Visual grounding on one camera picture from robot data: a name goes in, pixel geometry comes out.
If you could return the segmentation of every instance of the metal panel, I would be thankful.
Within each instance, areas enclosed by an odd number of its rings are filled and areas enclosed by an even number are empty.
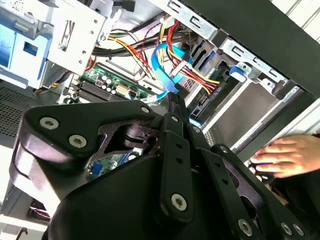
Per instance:
[[[319,0],[273,0],[272,3],[320,43]]]
[[[320,86],[314,81],[320,75],[320,45],[270,1],[184,3],[297,85],[320,97]]]

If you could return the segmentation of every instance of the connector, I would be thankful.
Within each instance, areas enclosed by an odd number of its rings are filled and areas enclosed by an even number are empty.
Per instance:
[[[134,1],[129,1],[129,0],[125,0],[125,1],[115,1],[113,3],[113,6],[117,7],[122,7],[123,9],[127,10],[128,12],[134,12],[135,11],[135,6],[136,6],[136,2]]]
[[[116,86],[116,89],[115,91],[119,94],[122,94],[124,96],[126,96],[128,94],[128,91],[129,91],[129,88],[125,85],[122,85],[122,84],[118,84]]]

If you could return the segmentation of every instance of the red cable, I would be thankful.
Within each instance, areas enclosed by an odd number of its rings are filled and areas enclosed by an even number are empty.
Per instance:
[[[85,70],[85,72],[87,73],[87,72],[91,71],[91,70],[96,66],[96,64],[97,64],[97,57],[94,58],[94,62],[93,62],[93,64],[92,64],[92,66],[89,67],[87,70]]]

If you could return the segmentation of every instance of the metal frame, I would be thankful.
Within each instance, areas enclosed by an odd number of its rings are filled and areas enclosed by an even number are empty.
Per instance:
[[[248,0],[243,4],[238,0],[184,0],[184,3],[288,79],[320,97],[320,85],[314,80],[320,75],[320,45],[270,1]]]
[[[266,125],[262,126],[262,130],[250,142],[244,143],[245,146],[238,149],[237,157],[243,162],[252,157],[259,149],[270,143],[283,129],[290,125],[291,122],[300,116],[314,102],[315,98],[307,92],[299,92],[298,95],[286,106],[280,113],[273,117]]]

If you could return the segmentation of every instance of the blue port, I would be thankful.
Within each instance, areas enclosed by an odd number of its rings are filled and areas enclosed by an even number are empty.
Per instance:
[[[37,52],[38,52],[38,48],[35,45],[32,45],[31,43],[25,41],[23,51],[36,57]]]
[[[8,68],[15,45],[16,34],[9,28],[0,25],[0,65]]]
[[[103,168],[102,164],[100,164],[98,162],[93,163],[92,167],[91,167],[91,174],[90,174],[89,178],[91,180],[98,178],[100,176],[102,168]]]

